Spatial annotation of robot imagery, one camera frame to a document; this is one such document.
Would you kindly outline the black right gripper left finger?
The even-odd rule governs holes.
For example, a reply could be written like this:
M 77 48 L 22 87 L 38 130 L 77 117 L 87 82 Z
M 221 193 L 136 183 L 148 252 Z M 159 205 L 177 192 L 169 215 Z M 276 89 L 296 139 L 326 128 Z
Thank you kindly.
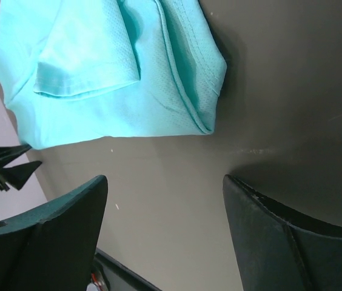
M 0 290 L 86 290 L 107 195 L 99 175 L 0 221 Z

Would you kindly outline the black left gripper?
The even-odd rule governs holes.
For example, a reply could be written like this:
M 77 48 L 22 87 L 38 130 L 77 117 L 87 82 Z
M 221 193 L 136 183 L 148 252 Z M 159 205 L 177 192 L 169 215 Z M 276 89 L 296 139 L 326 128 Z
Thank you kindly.
M 10 147 L 0 147 L 0 191 L 9 191 L 9 183 L 16 190 L 21 190 L 36 169 L 42 164 L 41 161 L 32 161 L 10 168 L 4 168 L 10 160 L 4 158 L 18 158 L 28 152 L 32 147 L 28 144 Z

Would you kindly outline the teal t shirt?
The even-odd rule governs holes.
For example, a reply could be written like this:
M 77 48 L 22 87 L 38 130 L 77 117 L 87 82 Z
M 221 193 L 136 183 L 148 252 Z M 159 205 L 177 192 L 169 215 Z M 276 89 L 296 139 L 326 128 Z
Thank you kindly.
M 1 1 L 21 143 L 209 135 L 227 64 L 198 1 Z

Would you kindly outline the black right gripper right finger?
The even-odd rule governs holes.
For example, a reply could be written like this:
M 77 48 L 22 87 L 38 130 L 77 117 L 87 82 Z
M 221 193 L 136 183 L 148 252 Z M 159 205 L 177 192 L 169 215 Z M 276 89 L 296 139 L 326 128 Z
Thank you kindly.
M 244 290 L 342 290 L 342 227 L 225 175 L 223 198 Z

